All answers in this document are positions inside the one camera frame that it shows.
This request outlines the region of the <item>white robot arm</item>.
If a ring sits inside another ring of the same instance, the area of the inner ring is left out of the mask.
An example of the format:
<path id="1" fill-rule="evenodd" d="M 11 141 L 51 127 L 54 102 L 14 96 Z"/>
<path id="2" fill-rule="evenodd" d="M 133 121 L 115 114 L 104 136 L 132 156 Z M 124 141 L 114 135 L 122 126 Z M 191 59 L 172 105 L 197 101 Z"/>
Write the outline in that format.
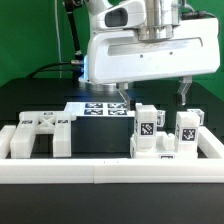
<path id="1" fill-rule="evenodd" d="M 183 79 L 183 94 L 194 75 L 220 66 L 219 22 L 204 12 L 183 12 L 184 0 L 84 0 L 90 40 L 84 80 L 115 84 L 130 110 L 130 82 L 170 77 Z"/>

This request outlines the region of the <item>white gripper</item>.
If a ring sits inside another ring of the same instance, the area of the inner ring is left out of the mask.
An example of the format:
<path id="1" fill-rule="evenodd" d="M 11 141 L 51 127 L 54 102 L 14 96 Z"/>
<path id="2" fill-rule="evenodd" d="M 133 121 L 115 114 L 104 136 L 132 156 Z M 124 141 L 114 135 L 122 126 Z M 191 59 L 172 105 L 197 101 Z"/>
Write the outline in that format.
<path id="1" fill-rule="evenodd" d="M 118 83 L 129 111 L 136 110 L 136 101 L 123 82 L 181 77 L 177 104 L 185 105 L 191 76 L 220 66 L 218 32 L 215 18 L 184 20 L 168 40 L 140 41 L 133 30 L 102 32 L 90 39 L 86 74 L 93 84 Z"/>

